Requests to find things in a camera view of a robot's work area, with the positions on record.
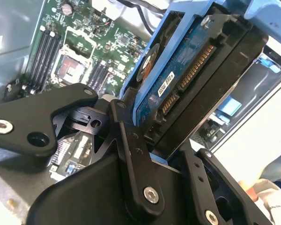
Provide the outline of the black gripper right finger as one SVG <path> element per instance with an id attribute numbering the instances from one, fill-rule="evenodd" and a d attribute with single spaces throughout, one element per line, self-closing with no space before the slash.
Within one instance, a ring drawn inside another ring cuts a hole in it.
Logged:
<path id="1" fill-rule="evenodd" d="M 189 220 L 195 225 L 269 225 L 271 222 L 206 149 L 185 142 L 178 151 Z"/>

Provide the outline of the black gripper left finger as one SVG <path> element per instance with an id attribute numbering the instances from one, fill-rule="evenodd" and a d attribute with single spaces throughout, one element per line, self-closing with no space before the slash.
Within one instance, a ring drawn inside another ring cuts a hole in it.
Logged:
<path id="1" fill-rule="evenodd" d="M 0 148 L 33 158 L 49 158 L 61 138 L 77 131 L 98 136 L 92 163 L 111 152 L 121 161 L 124 197 L 132 215 L 161 215 L 164 197 L 138 127 L 132 97 L 100 99 L 76 83 L 0 105 Z"/>

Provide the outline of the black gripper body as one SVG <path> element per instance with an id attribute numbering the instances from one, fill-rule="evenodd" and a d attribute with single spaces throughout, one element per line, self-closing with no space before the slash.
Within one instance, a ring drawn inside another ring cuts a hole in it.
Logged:
<path id="1" fill-rule="evenodd" d="M 48 187 L 29 209 L 28 225 L 144 225 L 126 209 L 120 161 L 112 154 L 94 165 Z M 162 188 L 165 209 L 152 225 L 196 225 L 195 213 L 187 207 L 183 177 L 153 162 Z"/>

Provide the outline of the person's hand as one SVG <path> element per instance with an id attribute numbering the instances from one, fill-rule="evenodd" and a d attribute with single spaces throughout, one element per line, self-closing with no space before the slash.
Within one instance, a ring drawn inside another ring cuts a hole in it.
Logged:
<path id="1" fill-rule="evenodd" d="M 252 199 L 253 202 L 256 202 L 258 200 L 259 197 L 256 194 L 253 185 L 248 184 L 244 180 L 240 180 L 238 184 L 246 192 L 246 194 Z"/>

